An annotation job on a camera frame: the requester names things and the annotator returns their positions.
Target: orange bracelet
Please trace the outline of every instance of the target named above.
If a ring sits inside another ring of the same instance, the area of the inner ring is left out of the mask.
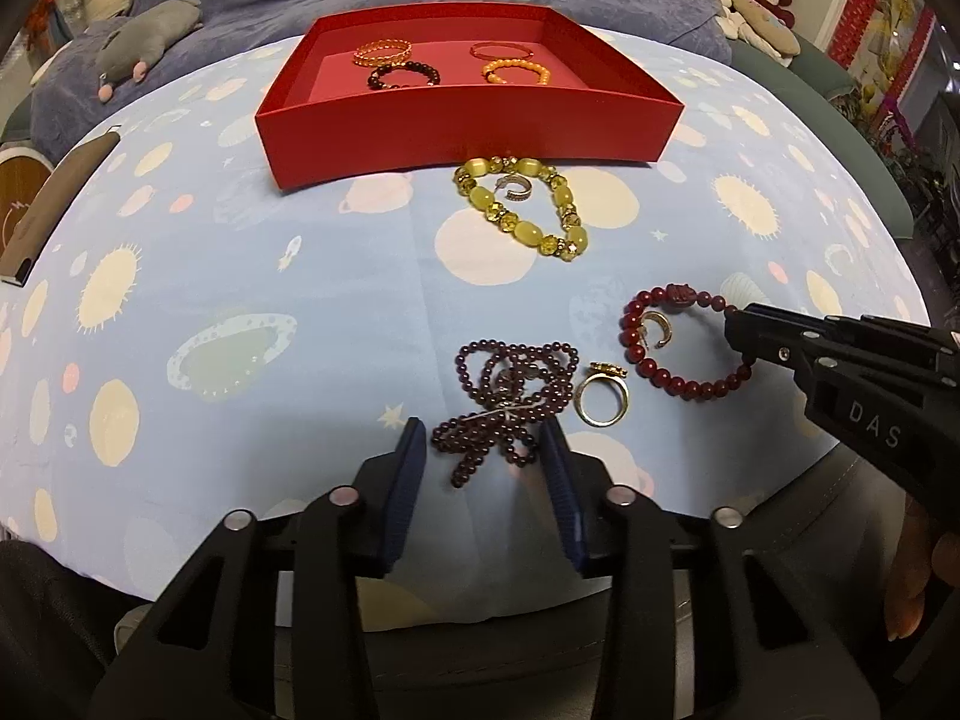
[[[540,76],[539,81],[536,81],[537,84],[546,86],[550,83],[550,71],[546,69],[546,67],[536,64],[536,62],[531,62],[526,59],[498,59],[490,64],[484,65],[480,73],[483,74],[483,77],[488,83],[507,83],[507,81],[501,79],[495,72],[500,68],[522,68],[524,70],[534,71],[534,73]]]

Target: sofa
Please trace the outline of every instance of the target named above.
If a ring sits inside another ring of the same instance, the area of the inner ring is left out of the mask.
[[[856,180],[894,238],[913,236],[904,193],[880,157],[829,100],[853,90],[840,65],[797,35],[800,55],[789,68],[741,40],[731,41],[733,69],[767,89],[806,124]]]

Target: yellow stone bracelet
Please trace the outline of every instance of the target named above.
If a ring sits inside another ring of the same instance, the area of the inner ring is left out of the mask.
[[[545,235],[544,231],[531,221],[522,220],[513,211],[508,211],[492,191],[477,183],[477,178],[487,173],[501,172],[539,178],[549,186],[553,194],[553,204],[560,217],[560,226],[566,232],[565,238]],[[572,261],[587,250],[587,230],[582,227],[580,215],[573,204],[573,192],[555,167],[546,166],[539,159],[531,157],[476,157],[454,170],[453,181],[457,185],[457,191],[469,200],[470,205],[486,215],[487,220],[496,224],[503,232],[512,233],[525,247],[535,248],[547,257],[560,257],[564,262]]]

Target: dark red bead necklace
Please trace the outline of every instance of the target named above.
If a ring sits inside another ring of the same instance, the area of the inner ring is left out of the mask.
[[[722,295],[711,295],[708,292],[697,292],[689,284],[667,284],[666,287],[655,287],[649,292],[644,290],[637,293],[623,309],[623,318],[620,326],[620,342],[627,347],[627,360],[637,366],[637,373],[644,379],[650,379],[653,386],[663,389],[667,394],[679,395],[683,400],[709,400],[714,397],[725,397],[732,389],[740,389],[740,385],[752,376],[751,365],[756,362],[752,358],[743,357],[743,364],[725,379],[715,382],[696,382],[674,376],[665,367],[660,367],[647,354],[642,343],[643,336],[638,329],[644,311],[651,306],[665,306],[669,308],[690,308],[694,304],[701,308],[712,308],[718,314],[728,316],[736,311],[736,306],[728,305]]]

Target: light blue bedsheet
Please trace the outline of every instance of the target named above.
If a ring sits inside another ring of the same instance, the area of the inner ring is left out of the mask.
[[[231,509],[289,512],[392,449],[409,415],[432,429],[470,410],[453,367],[467,341],[568,341],[584,362],[616,362],[623,305],[670,281],[740,305],[925,320],[870,203],[784,105],[707,58],[602,34],[686,110],[656,165],[561,166],[590,236],[571,264],[496,231],[452,167],[282,196],[252,117],[296,39],[96,127],[120,124],[120,145],[27,287],[0,287],[3,521],[152,599]],[[539,183],[518,210],[556,227]],[[661,365],[699,379],[736,367],[717,314],[691,310],[674,329]],[[613,428],[573,408],[560,423],[666,509],[750,509],[834,445],[771,365],[706,404],[632,371],[628,385]],[[613,408],[590,393],[592,410]],[[560,552],[539,466],[493,455],[453,490],[455,461],[430,453],[404,557],[362,587],[368,623],[522,613],[600,586]]]

